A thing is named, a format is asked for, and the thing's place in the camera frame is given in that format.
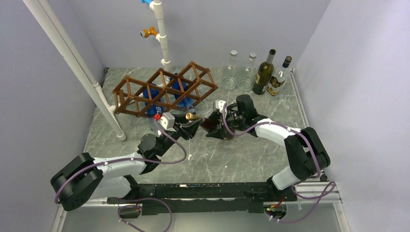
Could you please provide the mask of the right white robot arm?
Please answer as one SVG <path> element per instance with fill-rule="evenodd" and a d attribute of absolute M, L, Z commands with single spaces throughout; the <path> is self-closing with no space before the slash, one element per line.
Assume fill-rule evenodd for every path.
<path fill-rule="evenodd" d="M 250 95 L 236 97 L 228 105 L 215 101 L 209 119 L 215 129 L 207 137 L 228 139 L 243 134 L 264 138 L 285 148 L 289 165 L 268 179 L 266 194 L 273 201 L 285 194 L 285 189 L 309 178 L 319 178 L 321 171 L 331 164 L 317 132 L 311 128 L 292 128 L 259 114 Z"/>

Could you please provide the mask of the olive green bottle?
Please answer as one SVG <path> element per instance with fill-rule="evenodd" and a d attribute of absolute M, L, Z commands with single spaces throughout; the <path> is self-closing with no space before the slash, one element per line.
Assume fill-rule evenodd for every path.
<path fill-rule="evenodd" d="M 260 64 L 253 83 L 252 91 L 257 95 L 262 95 L 266 92 L 268 82 L 274 71 L 273 59 L 276 54 L 275 49 L 270 49 L 269 55 L 263 63 Z"/>

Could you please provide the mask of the clear glass bottle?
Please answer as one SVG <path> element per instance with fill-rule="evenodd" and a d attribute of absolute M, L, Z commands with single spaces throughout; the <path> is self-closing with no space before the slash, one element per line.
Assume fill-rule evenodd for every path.
<path fill-rule="evenodd" d="M 237 51 L 230 51 L 230 59 L 227 64 L 224 66 L 222 71 L 222 82 L 221 85 L 226 90 L 231 90 L 236 87 L 236 58 Z"/>
<path fill-rule="evenodd" d="M 238 71 L 237 87 L 243 91 L 249 91 L 252 88 L 255 73 L 254 62 L 256 57 L 257 55 L 255 52 L 250 52 L 248 59 Z"/>

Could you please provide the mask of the dark bottle gold foil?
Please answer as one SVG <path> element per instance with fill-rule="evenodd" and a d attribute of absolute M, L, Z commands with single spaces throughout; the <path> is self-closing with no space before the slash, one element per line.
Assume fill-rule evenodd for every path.
<path fill-rule="evenodd" d="M 194 115 L 193 113 L 186 113 L 185 118 L 188 121 L 200 121 L 200 127 L 207 132 L 205 136 L 208 138 L 231 140 L 234 137 L 226 130 L 219 119 L 199 117 Z"/>

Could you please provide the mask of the clear bottle black cap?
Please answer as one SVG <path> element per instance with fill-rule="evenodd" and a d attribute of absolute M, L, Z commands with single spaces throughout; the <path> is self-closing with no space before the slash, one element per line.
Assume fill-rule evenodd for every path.
<path fill-rule="evenodd" d="M 292 57 L 287 56 L 282 66 L 275 68 L 266 90 L 269 96 L 273 97 L 281 93 L 291 75 L 291 69 L 289 68 L 291 61 Z"/>

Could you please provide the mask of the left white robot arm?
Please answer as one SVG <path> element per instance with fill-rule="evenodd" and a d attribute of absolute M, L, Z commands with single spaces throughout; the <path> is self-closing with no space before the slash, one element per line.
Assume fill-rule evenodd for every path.
<path fill-rule="evenodd" d="M 50 180 L 55 203 L 72 211 L 88 200 L 104 197 L 136 201 L 139 186 L 134 176 L 147 174 L 160 164 L 184 161 L 188 153 L 178 139 L 192 139 L 203 119 L 192 113 L 163 113 L 155 115 L 153 122 L 158 134 L 144 135 L 136 152 L 113 158 L 96 158 L 85 152 L 70 161 Z"/>

